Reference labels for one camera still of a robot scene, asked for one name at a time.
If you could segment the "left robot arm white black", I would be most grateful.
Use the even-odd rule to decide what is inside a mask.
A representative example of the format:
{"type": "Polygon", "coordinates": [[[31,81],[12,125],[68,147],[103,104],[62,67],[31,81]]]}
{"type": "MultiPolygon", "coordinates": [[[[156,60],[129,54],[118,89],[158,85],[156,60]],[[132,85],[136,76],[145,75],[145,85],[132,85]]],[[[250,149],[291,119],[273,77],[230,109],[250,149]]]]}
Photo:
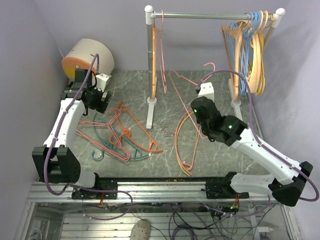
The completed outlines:
{"type": "Polygon", "coordinates": [[[42,146],[34,147],[32,158],[40,182],[84,187],[85,194],[96,199],[102,193],[102,186],[97,183],[99,176],[81,167],[71,146],[80,118],[89,109],[106,111],[113,95],[106,91],[111,76],[92,72],[86,79],[88,70],[80,68],[74,73],[74,80],[61,93],[60,109],[51,133],[42,146]]]}

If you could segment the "brown wooden hanger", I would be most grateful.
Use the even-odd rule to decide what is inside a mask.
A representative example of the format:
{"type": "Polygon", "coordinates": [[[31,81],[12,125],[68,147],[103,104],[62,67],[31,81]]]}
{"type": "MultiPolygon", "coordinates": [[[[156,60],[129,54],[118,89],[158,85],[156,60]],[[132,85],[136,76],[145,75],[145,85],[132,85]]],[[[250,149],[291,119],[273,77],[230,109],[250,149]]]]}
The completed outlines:
{"type": "Polygon", "coordinates": [[[152,99],[156,98],[156,87],[157,87],[157,28],[155,24],[152,26],[152,99]]]}

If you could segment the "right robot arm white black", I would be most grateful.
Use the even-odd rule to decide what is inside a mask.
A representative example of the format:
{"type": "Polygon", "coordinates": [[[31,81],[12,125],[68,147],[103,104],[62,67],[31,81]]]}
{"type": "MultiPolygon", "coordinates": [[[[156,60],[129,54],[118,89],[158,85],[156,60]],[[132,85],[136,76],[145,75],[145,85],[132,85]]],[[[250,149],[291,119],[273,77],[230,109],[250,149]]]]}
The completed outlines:
{"type": "Polygon", "coordinates": [[[268,175],[245,175],[229,172],[222,180],[221,194],[256,193],[273,197],[294,207],[301,199],[313,165],[293,160],[253,134],[252,129],[234,115],[221,115],[213,100],[201,96],[190,104],[202,133],[211,142],[223,143],[246,154],[266,170],[268,175]]]}

